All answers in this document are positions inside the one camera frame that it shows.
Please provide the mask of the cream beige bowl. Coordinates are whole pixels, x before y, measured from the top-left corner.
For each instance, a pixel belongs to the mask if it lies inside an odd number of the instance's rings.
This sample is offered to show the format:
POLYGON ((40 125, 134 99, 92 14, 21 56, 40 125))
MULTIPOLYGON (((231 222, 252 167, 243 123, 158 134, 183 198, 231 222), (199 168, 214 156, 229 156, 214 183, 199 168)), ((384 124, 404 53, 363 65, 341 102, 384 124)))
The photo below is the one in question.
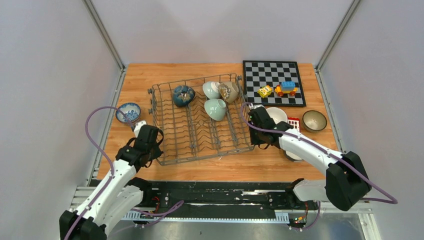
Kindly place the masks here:
POLYGON ((287 114, 278 107, 268 107, 266 108, 266 112, 270 116, 271 119, 275 122, 275 124, 278 124, 280 122, 288 122, 288 116, 287 114))

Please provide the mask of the dark blue white bowl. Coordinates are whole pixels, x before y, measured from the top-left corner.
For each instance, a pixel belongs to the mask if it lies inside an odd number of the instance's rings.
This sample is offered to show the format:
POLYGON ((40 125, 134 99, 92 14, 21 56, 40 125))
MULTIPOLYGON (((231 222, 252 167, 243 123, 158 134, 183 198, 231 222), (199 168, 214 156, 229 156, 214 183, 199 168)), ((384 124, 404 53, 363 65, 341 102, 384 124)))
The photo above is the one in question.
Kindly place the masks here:
POLYGON ((299 157, 296 154, 294 154, 292 152, 289 152, 289 151, 284 151, 284 155, 285 155, 285 157, 288 160, 290 160, 292 162, 301 162, 301 161, 303 161, 303 159, 301 157, 299 157))

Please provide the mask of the black striped bowl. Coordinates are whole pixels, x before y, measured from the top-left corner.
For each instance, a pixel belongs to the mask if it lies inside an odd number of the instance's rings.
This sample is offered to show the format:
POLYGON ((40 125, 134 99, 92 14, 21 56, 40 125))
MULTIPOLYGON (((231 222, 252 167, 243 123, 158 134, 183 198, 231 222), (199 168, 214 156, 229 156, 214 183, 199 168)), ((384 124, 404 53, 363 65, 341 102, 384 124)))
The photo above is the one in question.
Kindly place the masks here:
POLYGON ((301 118, 303 127, 309 132, 320 132, 328 125, 325 115, 317 110, 306 111, 301 118))

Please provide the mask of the beige speckled bowl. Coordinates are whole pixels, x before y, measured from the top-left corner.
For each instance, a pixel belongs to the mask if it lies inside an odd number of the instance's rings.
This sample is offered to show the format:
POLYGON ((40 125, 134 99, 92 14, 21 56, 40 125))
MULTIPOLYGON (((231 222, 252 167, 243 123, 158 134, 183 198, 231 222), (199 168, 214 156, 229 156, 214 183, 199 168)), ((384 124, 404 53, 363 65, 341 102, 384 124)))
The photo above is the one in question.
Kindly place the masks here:
POLYGON ((240 91, 235 82, 222 82, 218 89, 223 100, 229 104, 233 103, 239 97, 240 91))

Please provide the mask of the grey wire dish rack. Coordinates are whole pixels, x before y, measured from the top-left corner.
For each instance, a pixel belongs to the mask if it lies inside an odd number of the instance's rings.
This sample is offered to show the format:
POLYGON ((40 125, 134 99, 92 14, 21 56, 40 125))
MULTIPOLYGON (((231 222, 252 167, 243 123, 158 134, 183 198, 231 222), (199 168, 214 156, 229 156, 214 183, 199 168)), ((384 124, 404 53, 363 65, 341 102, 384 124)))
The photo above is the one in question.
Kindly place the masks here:
POLYGON ((245 102, 241 75, 227 73, 158 83, 148 89, 148 93, 151 95, 151 108, 148 112, 152 115, 152 124, 164 134, 160 147, 163 154, 157 159, 161 166, 222 157, 254 149, 249 127, 243 121, 247 113, 240 111, 242 103, 245 102), (231 82, 239 90, 237 99, 226 105, 221 121, 210 118, 204 109, 208 98, 203 91, 203 84, 209 81, 231 82), (174 104, 172 93, 178 86, 194 89, 195 97, 188 106, 178 107, 174 104))

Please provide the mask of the blue floral white bowl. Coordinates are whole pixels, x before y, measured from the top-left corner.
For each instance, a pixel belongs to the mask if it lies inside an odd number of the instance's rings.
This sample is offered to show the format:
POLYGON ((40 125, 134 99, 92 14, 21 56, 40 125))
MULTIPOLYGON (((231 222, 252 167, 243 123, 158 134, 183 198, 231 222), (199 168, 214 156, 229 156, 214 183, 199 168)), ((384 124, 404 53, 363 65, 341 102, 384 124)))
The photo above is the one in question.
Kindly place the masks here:
POLYGON ((117 110, 115 112, 115 118, 122 124, 128 124, 126 117, 131 123, 136 123, 141 117, 141 108, 134 102, 123 103, 118 109, 123 113, 117 110))

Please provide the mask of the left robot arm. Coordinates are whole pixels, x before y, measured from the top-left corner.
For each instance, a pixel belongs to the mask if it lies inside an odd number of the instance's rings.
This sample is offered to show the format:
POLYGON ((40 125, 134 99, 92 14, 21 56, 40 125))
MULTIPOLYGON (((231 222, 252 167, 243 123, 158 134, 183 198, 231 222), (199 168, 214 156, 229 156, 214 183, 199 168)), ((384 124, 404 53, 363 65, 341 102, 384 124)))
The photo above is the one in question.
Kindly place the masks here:
POLYGON ((135 175, 163 154, 158 136, 164 133, 144 120, 135 125, 133 132, 135 136, 119 149, 94 191, 75 210, 66 210, 60 216, 60 239, 105 240, 133 207, 152 203, 152 185, 135 175))

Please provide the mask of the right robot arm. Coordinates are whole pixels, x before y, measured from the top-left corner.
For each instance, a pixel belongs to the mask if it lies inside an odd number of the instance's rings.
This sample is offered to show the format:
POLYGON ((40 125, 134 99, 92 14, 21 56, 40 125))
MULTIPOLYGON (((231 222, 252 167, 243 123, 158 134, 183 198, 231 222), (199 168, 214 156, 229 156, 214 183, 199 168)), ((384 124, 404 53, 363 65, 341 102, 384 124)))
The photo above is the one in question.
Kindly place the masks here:
POLYGON ((248 126, 259 143, 293 153, 325 176, 324 180, 299 178, 292 182, 285 195, 290 208, 298 209, 307 201, 324 201, 348 211, 372 190, 356 153, 332 150, 306 137, 287 122, 276 123, 262 105, 254 106, 248 115, 248 126))

